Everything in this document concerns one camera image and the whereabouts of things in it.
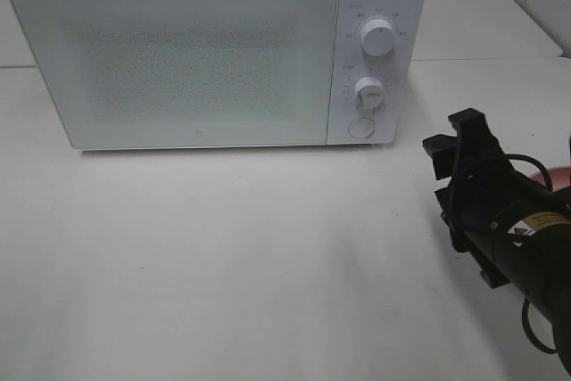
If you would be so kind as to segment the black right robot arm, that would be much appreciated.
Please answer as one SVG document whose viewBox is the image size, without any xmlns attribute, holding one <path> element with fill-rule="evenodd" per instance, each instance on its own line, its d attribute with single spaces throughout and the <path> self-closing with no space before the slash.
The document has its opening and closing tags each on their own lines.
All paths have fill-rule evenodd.
<svg viewBox="0 0 571 381">
<path fill-rule="evenodd" d="M 535 158 L 505 153 L 473 108 L 448 118 L 455 135 L 422 146 L 431 158 L 441 218 L 453 248 L 470 253 L 491 288 L 524 296 L 522 328 L 530 343 L 570 367 L 570 189 L 555 189 Z"/>
</svg>

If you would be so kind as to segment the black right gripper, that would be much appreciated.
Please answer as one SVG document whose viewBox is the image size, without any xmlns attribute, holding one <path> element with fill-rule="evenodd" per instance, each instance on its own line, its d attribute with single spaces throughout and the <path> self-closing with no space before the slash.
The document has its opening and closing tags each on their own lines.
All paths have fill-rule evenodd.
<svg viewBox="0 0 571 381">
<path fill-rule="evenodd" d="M 485 115 L 467 108 L 448 117 L 457 136 L 437 134 L 423 140 L 437 180 L 449 179 L 435 192 L 442 211 L 458 220 L 477 247 L 500 241 L 515 245 L 558 226 L 558 195 L 528 185 L 540 170 L 546 186 L 551 179 L 535 158 L 504 153 Z"/>
</svg>

